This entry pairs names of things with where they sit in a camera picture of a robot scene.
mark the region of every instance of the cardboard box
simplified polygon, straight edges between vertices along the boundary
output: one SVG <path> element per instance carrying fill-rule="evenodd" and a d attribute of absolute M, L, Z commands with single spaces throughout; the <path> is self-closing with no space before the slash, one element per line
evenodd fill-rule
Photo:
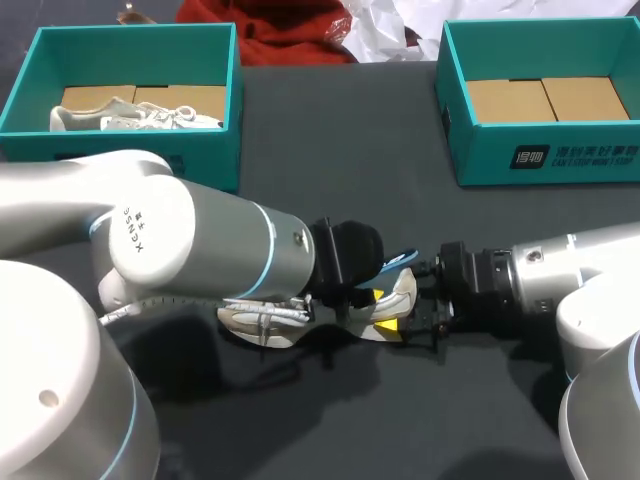
<path fill-rule="evenodd" d="M 100 108 L 113 96 L 189 105 L 221 129 L 49 132 L 49 112 Z M 9 161 L 48 161 L 119 149 L 164 157 L 176 176 L 235 192 L 243 79 L 233 24 L 47 27 L 36 33 L 5 109 Z"/>
<path fill-rule="evenodd" d="M 640 181 L 635 17 L 446 22 L 436 93 L 460 185 Z"/>

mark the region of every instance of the sneaker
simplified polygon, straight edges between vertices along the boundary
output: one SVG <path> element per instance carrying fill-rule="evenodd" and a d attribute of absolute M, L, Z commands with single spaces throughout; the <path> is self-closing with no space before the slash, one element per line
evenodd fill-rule
<path fill-rule="evenodd" d="M 142 118 L 106 116 L 100 120 L 100 130 L 177 130 L 223 127 L 220 120 L 198 115 L 192 107 L 186 105 L 175 110 L 146 102 L 137 106 L 143 109 Z"/>
<path fill-rule="evenodd" d="M 379 293 L 377 302 L 367 308 L 352 308 L 349 320 L 343 327 L 352 335 L 365 340 L 382 342 L 402 341 L 397 332 L 397 319 L 408 316 L 417 297 L 416 280 L 410 268 L 400 272 L 390 294 Z M 299 305 L 269 304 L 248 300 L 238 300 L 248 305 L 300 308 Z M 335 311 L 321 304 L 314 305 L 315 317 L 300 326 L 281 319 L 277 315 L 259 314 L 249 311 L 219 308 L 218 319 L 227 330 L 250 343 L 271 347 L 288 348 L 303 336 L 321 325 L 339 325 Z"/>
<path fill-rule="evenodd" d="M 219 120 L 197 115 L 191 107 L 169 110 L 151 103 L 134 105 L 113 97 L 106 105 L 95 110 L 71 111 L 58 106 L 51 110 L 49 130 L 131 130 L 175 128 L 222 128 Z"/>

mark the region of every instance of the robotic arm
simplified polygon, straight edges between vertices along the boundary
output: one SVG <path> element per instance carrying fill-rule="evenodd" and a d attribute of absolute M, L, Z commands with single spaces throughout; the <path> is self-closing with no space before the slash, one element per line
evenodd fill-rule
<path fill-rule="evenodd" d="M 639 248 L 631 223 L 475 253 L 445 244 L 415 269 L 436 285 L 440 326 L 556 315 L 571 382 L 560 441 L 576 480 L 640 475 Z"/>
<path fill-rule="evenodd" d="M 159 156 L 124 150 L 55 163 L 0 163 L 0 258 L 87 240 L 131 182 L 172 175 Z"/>

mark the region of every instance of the cable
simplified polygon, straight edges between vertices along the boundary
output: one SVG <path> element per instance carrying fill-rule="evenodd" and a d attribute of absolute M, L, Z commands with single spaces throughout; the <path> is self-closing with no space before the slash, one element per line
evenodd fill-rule
<path fill-rule="evenodd" d="M 240 303 L 234 299 L 223 299 L 221 301 L 209 299 L 197 299 L 189 297 L 168 297 L 157 296 L 144 300 L 133 302 L 129 305 L 121 307 L 113 312 L 107 313 L 100 317 L 102 325 L 109 325 L 117 320 L 125 317 L 133 317 L 142 314 L 148 310 L 156 308 L 182 307 L 187 305 L 196 305 L 207 307 L 213 310 L 225 308 L 227 310 L 235 310 L 237 312 L 257 313 L 261 315 L 273 316 L 273 322 L 291 327 L 303 327 L 309 321 L 309 313 L 304 310 L 292 308 L 283 308 L 269 305 L 256 305 L 252 303 Z"/>

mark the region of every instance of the black tablecloth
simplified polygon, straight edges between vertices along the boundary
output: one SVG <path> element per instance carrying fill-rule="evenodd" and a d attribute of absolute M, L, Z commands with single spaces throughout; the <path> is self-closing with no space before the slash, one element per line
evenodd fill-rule
<path fill-rule="evenodd" d="M 305 221 L 370 223 L 389 252 L 424 257 L 449 240 L 509 246 L 638 219 L 636 186 L 459 188 L 434 72 L 246 69 L 241 195 Z M 86 245 L 26 260 L 99 309 Z M 161 480 L 570 479 L 553 328 L 460 334 L 442 363 L 334 332 L 260 352 L 188 313 L 112 329 L 154 399 Z"/>

